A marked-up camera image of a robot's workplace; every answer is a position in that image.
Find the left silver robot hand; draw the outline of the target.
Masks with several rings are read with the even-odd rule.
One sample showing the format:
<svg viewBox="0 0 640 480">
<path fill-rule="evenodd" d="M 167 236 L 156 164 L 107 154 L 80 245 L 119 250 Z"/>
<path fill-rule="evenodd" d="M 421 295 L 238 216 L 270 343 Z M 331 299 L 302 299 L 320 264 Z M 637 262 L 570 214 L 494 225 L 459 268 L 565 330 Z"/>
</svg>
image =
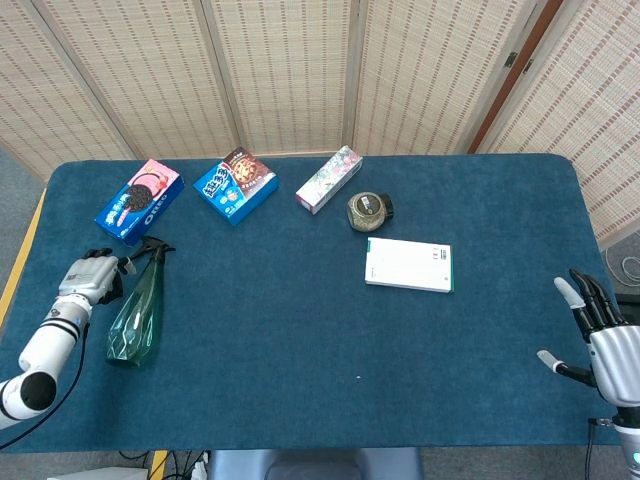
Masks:
<svg viewBox="0 0 640 480">
<path fill-rule="evenodd" d="M 106 305 L 123 296 L 122 276 L 136 273 L 129 257 L 114 256 L 111 248 L 91 249 L 71 265 L 58 294 L 81 295 L 91 305 Z"/>
</svg>

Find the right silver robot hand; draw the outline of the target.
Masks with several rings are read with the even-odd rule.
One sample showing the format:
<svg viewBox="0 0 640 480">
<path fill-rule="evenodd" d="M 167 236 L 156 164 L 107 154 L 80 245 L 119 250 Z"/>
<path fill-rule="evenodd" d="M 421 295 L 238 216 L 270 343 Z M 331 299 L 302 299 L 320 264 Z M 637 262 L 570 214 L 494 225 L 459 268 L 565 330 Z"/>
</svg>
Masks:
<svg viewBox="0 0 640 480">
<path fill-rule="evenodd" d="M 608 403 L 620 408 L 639 406 L 639 326 L 616 309 L 595 278 L 575 269 L 574 283 L 556 277 L 554 286 L 568 304 L 590 358 L 588 370 L 571 366 L 547 350 L 538 359 L 553 373 L 599 391 Z"/>
</svg>

